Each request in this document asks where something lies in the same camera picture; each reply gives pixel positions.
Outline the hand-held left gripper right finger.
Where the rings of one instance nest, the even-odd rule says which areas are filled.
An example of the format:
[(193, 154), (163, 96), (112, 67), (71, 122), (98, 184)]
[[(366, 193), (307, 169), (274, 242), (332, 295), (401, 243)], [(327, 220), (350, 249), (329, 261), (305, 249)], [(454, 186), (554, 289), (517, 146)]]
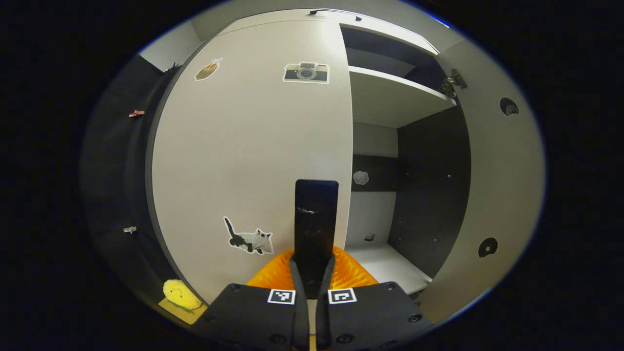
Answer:
[(316, 307), (316, 346), (401, 351), (434, 324), (397, 282), (379, 282), (341, 248), (332, 250)]

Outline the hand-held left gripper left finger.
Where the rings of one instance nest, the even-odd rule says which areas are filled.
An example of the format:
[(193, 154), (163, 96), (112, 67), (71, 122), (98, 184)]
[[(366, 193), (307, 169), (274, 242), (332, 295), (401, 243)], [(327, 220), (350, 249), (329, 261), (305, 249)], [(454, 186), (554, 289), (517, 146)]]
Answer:
[(200, 318), (210, 351), (309, 351), (305, 291), (287, 250), (247, 284), (228, 284)]

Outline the black door handle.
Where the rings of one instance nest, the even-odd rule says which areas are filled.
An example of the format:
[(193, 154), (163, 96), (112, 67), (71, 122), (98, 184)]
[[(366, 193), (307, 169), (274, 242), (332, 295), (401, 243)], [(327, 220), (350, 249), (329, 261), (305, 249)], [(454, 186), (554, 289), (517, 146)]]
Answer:
[(307, 299), (317, 299), (333, 253), (339, 184), (299, 179), (295, 183), (294, 261)]

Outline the beige double-door shoe cabinet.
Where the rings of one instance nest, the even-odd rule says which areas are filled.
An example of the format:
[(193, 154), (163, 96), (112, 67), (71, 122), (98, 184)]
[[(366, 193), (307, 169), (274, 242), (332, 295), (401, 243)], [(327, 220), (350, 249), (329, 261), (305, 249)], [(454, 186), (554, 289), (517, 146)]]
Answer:
[(339, 27), (348, 66), (405, 78), (457, 103), (398, 129), (352, 125), (346, 249), (389, 244), (434, 278), (455, 244), (470, 188), (468, 129), (454, 81), (437, 55)]

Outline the beige cabinet door camera sticker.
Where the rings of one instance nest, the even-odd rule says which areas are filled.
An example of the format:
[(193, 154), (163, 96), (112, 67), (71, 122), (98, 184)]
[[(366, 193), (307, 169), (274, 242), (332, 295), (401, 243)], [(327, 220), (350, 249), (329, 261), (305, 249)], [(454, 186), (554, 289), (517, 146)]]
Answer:
[(295, 184), (339, 184), (334, 245), (345, 247), (352, 170), (346, 49), (334, 21), (259, 24), (218, 34), (187, 62), (156, 127), (150, 179), (162, 240), (207, 304), (245, 284), (272, 254), (230, 245), (271, 233), (294, 246)]

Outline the beige cabinet door black-cat sticker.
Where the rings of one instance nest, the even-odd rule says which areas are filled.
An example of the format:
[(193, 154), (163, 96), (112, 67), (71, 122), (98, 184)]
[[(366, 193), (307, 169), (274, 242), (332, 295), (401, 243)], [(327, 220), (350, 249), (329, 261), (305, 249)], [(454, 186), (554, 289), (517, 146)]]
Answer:
[(546, 153), (521, 87), (468, 39), (437, 56), (467, 83), (457, 95), (471, 153), (468, 202), (455, 244), (418, 297), (433, 324), (448, 322), (493, 290), (528, 246), (546, 191)]

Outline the white cabinet shelf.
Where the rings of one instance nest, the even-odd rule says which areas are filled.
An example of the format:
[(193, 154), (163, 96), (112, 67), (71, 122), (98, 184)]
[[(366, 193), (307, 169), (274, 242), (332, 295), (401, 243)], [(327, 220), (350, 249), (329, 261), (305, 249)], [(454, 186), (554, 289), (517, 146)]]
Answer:
[(353, 247), (346, 251), (377, 282), (396, 282), (407, 294), (421, 291), (432, 282), (430, 276), (389, 244)]
[(349, 74), (356, 123), (398, 129), (457, 106), (453, 98), (405, 78), (355, 66)]

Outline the beige cabinet drawer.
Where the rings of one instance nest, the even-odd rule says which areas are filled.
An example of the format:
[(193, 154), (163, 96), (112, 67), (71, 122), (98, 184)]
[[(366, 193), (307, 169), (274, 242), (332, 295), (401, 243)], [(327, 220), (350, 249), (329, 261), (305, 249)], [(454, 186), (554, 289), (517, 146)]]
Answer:
[(255, 14), (234, 20), (234, 22), (228, 24), (224, 29), (221, 29), (216, 35), (231, 33), (232, 31), (263, 24), (303, 20), (334, 21), (339, 23), (341, 27), (377, 34), (385, 38), (396, 40), (408, 46), (415, 47), (431, 56), (439, 54), (439, 51), (435, 49), (428, 40), (408, 29), (364, 14), (337, 9), (302, 8)]

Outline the yellow plush toy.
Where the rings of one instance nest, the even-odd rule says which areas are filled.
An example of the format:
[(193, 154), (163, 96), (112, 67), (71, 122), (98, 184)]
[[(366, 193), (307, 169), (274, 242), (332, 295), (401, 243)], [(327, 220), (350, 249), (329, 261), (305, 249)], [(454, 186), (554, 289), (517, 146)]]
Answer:
[(166, 280), (163, 283), (163, 295), (172, 304), (188, 311), (196, 310), (203, 305), (189, 287), (179, 279)]

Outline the black backdrop cloth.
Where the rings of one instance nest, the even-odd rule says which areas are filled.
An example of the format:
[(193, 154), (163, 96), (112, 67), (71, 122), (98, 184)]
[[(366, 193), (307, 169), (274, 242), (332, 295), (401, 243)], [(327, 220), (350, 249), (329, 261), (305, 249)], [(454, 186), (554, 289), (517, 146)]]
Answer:
[[(178, 278), (149, 213), (146, 155), (163, 95), (180, 71), (164, 73), (136, 54), (103, 86), (85, 127), (79, 189), (89, 236), (107, 266), (145, 307), (162, 311), (163, 284)], [(143, 110), (140, 118), (129, 118)], [(123, 228), (136, 226), (132, 233)]]

